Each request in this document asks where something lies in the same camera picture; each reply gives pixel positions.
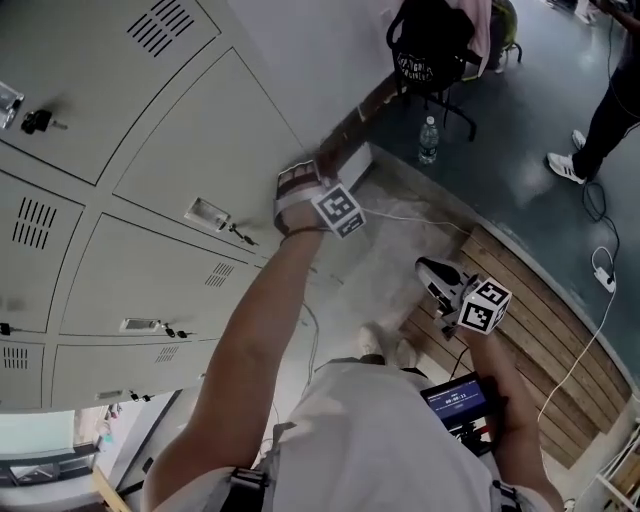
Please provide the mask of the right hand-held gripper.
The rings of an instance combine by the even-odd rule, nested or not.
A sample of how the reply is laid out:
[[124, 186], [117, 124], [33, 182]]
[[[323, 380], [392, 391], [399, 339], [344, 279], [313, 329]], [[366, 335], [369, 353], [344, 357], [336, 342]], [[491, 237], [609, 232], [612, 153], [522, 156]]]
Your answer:
[[415, 271], [439, 302], [434, 321], [446, 339], [460, 328], [490, 334], [504, 317], [512, 292], [493, 278], [482, 280], [459, 264], [441, 258], [418, 258]]

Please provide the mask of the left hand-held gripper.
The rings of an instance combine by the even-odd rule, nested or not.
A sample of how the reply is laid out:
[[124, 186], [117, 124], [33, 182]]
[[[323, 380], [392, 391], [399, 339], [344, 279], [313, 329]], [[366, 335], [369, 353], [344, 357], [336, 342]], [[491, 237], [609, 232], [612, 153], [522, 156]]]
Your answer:
[[[274, 197], [274, 226], [283, 236], [289, 230], [320, 226], [337, 238], [345, 239], [366, 224], [363, 209], [339, 179], [322, 176], [318, 168], [317, 171], [321, 185], [293, 192], [281, 199]], [[311, 208], [312, 222], [292, 227], [286, 216], [298, 206]]]

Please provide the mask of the grey metal locker door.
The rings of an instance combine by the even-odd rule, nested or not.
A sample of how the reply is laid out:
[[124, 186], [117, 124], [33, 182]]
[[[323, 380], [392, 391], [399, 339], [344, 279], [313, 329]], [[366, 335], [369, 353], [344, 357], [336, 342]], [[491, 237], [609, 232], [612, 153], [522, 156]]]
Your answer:
[[[249, 67], [226, 51], [180, 97], [149, 135], [115, 193], [149, 211], [263, 257], [281, 236], [273, 225], [278, 173], [303, 149]], [[231, 215], [228, 228], [208, 230], [184, 218], [196, 198]]]

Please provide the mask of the person's left forearm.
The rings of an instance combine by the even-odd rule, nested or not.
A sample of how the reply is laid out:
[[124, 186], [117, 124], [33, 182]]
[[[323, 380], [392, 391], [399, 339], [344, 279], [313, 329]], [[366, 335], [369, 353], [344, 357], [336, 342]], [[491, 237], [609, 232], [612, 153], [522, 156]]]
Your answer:
[[[310, 207], [292, 208], [292, 227], [312, 222]], [[305, 233], [280, 245], [248, 288], [219, 341], [201, 396], [222, 400], [237, 392], [271, 395], [302, 308], [306, 280], [324, 233]]]

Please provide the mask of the person's right forearm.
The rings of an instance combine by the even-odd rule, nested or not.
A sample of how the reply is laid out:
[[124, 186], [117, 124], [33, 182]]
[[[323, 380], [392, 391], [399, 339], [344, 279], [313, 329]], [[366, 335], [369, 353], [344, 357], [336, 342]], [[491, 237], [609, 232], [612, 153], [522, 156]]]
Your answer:
[[463, 329], [475, 372], [495, 381], [503, 399], [502, 417], [490, 420], [500, 431], [493, 457], [499, 480], [533, 500], [536, 512], [563, 511], [563, 500], [547, 477], [541, 453], [537, 408], [509, 351], [496, 336]]

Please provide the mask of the grey metal locker wall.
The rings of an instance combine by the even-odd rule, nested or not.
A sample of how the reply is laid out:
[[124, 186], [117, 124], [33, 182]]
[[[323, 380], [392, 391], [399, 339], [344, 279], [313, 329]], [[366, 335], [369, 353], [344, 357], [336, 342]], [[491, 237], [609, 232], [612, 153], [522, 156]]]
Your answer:
[[[11, 327], [0, 335], [0, 414], [131, 400], [130, 391], [164, 393], [203, 377], [269, 256], [115, 188], [163, 117], [230, 49], [285, 119], [228, 0], [0, 0], [0, 81], [24, 95], [0, 129], [0, 323]], [[24, 116], [39, 109], [68, 129], [24, 133]], [[124, 334], [125, 318], [191, 335]], [[123, 395], [95, 399], [112, 390]]]

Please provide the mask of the person's left hand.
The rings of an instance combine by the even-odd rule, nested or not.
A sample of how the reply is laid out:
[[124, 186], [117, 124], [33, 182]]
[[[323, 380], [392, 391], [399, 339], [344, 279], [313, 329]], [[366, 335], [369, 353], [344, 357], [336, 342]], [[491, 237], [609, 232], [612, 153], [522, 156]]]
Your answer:
[[293, 192], [321, 184], [315, 162], [300, 162], [279, 173], [275, 198], [281, 199]]

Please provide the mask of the black wrist band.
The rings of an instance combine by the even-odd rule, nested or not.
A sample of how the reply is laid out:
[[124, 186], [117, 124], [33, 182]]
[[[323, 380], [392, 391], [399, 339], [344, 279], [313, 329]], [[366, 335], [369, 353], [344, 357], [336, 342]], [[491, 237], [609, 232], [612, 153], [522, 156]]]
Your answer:
[[305, 233], [324, 233], [327, 231], [327, 228], [325, 227], [320, 227], [320, 226], [309, 226], [309, 227], [304, 227], [304, 228], [298, 228], [298, 229], [294, 229], [294, 230], [289, 230], [284, 237], [282, 238], [280, 245], [283, 245], [287, 240], [301, 235], [301, 234], [305, 234]]

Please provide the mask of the person's right shoe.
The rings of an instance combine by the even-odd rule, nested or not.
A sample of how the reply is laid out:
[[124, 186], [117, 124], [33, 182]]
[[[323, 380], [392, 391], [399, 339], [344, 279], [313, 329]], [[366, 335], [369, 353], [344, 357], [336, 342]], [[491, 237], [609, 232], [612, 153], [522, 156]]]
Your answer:
[[395, 360], [399, 368], [411, 369], [417, 366], [419, 354], [408, 340], [401, 339], [397, 345]]

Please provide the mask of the wooden plank platform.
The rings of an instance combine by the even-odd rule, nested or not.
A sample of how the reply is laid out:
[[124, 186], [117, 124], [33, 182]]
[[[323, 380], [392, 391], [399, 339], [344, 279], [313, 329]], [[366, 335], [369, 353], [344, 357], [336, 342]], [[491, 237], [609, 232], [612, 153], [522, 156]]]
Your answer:
[[456, 258], [467, 271], [512, 291], [497, 337], [542, 415], [543, 450], [572, 467], [618, 419], [631, 397], [629, 383], [566, 303], [484, 228], [474, 228]]

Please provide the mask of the person's left shoe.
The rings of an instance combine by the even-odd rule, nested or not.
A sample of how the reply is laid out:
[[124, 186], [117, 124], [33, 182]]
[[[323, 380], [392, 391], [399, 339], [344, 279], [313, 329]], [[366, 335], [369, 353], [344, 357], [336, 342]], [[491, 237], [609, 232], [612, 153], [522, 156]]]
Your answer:
[[371, 325], [363, 325], [360, 328], [358, 344], [362, 352], [360, 357], [362, 363], [382, 366], [386, 364], [386, 357], [380, 338]]

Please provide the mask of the key in locker lock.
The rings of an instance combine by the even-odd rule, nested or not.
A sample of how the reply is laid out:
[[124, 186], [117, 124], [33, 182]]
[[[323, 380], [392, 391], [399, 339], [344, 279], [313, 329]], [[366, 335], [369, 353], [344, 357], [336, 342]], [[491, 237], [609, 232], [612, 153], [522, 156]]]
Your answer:
[[235, 234], [242, 242], [248, 244], [249, 246], [258, 246], [258, 243], [255, 242], [250, 236], [244, 235], [239, 232], [237, 226], [234, 223], [230, 223], [228, 225], [228, 231], [232, 234]]

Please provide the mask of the clear plastic water bottle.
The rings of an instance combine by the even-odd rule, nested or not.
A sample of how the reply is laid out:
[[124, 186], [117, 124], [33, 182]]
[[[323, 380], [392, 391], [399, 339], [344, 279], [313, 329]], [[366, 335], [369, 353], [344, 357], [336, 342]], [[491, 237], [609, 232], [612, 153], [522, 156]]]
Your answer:
[[427, 116], [420, 130], [418, 160], [422, 165], [435, 162], [439, 146], [439, 132], [435, 118]]

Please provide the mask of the brown skirting board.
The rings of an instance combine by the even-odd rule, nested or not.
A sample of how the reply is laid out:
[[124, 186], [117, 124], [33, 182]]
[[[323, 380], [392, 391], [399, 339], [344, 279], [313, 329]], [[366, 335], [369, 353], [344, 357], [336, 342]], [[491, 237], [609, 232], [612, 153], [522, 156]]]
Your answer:
[[383, 105], [397, 95], [397, 86], [392, 74], [380, 82], [347, 116], [343, 128], [344, 143], [349, 148], [358, 148], [365, 140], [366, 129]]

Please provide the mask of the black waist-mounted monitor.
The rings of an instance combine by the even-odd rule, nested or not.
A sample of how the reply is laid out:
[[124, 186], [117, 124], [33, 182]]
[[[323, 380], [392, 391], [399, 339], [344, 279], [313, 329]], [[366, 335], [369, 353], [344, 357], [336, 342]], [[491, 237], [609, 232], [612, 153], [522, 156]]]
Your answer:
[[477, 372], [422, 390], [420, 395], [448, 432], [470, 422], [476, 426], [487, 417], [502, 417], [508, 401], [494, 378], [481, 378]]

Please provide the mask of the metal clothes rack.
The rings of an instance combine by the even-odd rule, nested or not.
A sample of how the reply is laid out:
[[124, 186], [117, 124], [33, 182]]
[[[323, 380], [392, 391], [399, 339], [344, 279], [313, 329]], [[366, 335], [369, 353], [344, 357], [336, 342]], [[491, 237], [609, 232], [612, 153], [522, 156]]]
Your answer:
[[455, 81], [447, 86], [434, 85], [433, 83], [414, 82], [401, 74], [395, 72], [393, 74], [394, 84], [396, 87], [397, 97], [401, 104], [408, 108], [411, 104], [413, 96], [423, 100], [425, 110], [429, 108], [429, 104], [433, 103], [444, 110], [443, 127], [447, 125], [449, 114], [454, 114], [463, 119], [469, 126], [468, 140], [474, 142], [477, 135], [477, 123], [469, 117], [464, 110], [451, 101], [451, 87]]

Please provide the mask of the person's white t-shirt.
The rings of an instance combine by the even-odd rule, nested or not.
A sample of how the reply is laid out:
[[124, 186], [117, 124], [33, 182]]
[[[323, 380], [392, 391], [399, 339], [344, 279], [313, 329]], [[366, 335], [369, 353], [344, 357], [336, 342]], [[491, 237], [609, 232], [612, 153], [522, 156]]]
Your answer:
[[329, 363], [251, 475], [213, 478], [197, 512], [536, 512], [456, 440], [401, 370]]

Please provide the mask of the black tote bag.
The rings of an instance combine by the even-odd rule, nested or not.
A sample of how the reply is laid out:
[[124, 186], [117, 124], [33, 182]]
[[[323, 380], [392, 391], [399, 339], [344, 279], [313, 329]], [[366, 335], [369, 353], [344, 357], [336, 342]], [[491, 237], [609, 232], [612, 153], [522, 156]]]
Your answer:
[[446, 0], [404, 0], [386, 34], [398, 89], [442, 93], [462, 78], [474, 26]]

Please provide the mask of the pink hanging garment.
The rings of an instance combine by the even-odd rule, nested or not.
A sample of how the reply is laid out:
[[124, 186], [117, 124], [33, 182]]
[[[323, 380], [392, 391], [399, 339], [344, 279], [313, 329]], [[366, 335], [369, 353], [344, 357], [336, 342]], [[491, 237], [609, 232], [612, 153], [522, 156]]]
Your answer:
[[480, 78], [486, 68], [491, 49], [492, 0], [446, 0], [446, 2], [451, 8], [462, 10], [474, 27], [474, 35], [468, 44], [468, 49], [480, 58], [475, 75], [476, 78]]

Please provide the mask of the yellow green bag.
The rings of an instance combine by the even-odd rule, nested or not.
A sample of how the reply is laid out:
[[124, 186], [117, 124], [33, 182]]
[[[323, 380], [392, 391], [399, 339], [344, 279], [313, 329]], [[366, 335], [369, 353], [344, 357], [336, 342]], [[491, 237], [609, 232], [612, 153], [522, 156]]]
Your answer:
[[518, 16], [511, 0], [492, 0], [491, 62], [496, 74], [504, 72], [510, 52], [517, 51], [517, 63], [522, 62], [523, 49], [516, 41]]

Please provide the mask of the black metal shelf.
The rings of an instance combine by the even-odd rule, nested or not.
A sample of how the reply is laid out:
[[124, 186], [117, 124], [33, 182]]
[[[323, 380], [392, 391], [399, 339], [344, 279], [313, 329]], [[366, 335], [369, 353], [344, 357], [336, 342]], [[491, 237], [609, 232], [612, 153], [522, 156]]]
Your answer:
[[14, 458], [0, 457], [0, 489], [69, 481], [89, 476], [97, 454], [95, 443]]

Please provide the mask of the black red monitor mount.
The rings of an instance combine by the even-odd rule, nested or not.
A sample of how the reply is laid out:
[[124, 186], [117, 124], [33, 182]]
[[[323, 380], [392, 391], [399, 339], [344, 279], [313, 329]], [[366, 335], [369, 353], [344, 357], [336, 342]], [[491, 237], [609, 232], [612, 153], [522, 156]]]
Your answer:
[[478, 458], [494, 453], [504, 434], [502, 422], [476, 427], [474, 422], [455, 427], [449, 433]]

